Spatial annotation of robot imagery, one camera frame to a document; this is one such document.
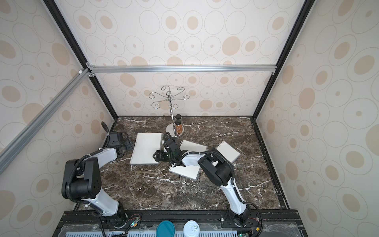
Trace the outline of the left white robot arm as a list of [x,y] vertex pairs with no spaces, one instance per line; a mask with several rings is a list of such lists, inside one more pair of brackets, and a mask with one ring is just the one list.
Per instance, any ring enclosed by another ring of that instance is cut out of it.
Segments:
[[102,189],[100,168],[132,150],[128,134],[124,138],[122,132],[108,132],[104,147],[80,159],[66,162],[62,197],[93,208],[97,215],[114,226],[125,224],[127,215],[124,207]]

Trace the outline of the large white spiral notebook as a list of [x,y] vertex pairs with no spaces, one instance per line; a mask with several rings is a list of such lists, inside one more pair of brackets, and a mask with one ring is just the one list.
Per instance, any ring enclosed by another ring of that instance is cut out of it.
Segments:
[[155,165],[153,155],[161,149],[162,133],[138,133],[130,160],[131,165]]

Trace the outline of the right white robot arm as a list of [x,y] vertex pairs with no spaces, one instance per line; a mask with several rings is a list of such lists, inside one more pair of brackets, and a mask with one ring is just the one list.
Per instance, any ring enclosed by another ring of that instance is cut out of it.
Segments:
[[208,179],[222,189],[230,205],[231,218],[236,225],[242,227],[247,224],[251,208],[236,185],[232,163],[222,153],[216,148],[203,152],[181,150],[171,137],[163,140],[163,146],[164,150],[157,150],[152,155],[155,161],[168,162],[171,167],[200,167]]

